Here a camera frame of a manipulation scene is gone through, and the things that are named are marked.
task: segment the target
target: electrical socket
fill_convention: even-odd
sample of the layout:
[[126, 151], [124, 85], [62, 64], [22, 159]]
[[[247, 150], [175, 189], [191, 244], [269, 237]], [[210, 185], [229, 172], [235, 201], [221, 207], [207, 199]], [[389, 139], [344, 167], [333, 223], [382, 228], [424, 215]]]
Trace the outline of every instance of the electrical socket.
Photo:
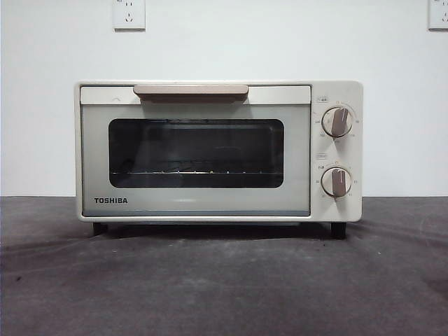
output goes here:
[[429, 30], [448, 30], [448, 0], [429, 0]]
[[145, 0], [113, 0], [113, 28], [115, 30], [145, 30]]

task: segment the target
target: toaster oven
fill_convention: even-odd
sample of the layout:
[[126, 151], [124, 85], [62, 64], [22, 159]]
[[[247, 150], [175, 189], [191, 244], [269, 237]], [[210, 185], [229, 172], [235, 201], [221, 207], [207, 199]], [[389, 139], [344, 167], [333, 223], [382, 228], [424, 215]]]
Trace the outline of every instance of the toaster oven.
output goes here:
[[110, 222], [345, 223], [361, 217], [356, 81], [83, 82], [76, 198]]

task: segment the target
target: oven door handle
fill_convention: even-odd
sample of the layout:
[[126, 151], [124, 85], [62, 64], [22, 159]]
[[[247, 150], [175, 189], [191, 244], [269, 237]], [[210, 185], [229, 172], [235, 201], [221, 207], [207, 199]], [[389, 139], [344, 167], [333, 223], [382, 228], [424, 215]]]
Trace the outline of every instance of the oven door handle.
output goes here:
[[143, 102], [153, 103], [234, 103], [243, 102], [247, 85], [135, 85], [134, 93]]

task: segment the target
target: temperature knob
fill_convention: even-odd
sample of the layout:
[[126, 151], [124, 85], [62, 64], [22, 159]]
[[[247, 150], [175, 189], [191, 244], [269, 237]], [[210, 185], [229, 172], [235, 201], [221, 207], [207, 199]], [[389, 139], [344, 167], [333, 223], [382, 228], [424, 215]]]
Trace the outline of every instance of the temperature knob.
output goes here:
[[323, 173], [321, 185], [329, 196], [342, 197], [350, 190], [350, 174], [343, 168], [330, 168]]
[[345, 107], [332, 108], [326, 111], [322, 118], [322, 127], [325, 133], [333, 138], [340, 138], [349, 133], [351, 125], [351, 114]]

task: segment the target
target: oven window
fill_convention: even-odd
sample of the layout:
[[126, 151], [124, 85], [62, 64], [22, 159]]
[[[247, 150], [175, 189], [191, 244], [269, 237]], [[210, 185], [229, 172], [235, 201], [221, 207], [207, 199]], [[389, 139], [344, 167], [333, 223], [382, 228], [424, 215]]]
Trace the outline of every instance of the oven window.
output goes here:
[[109, 179], [117, 188], [278, 188], [280, 120], [115, 119]]

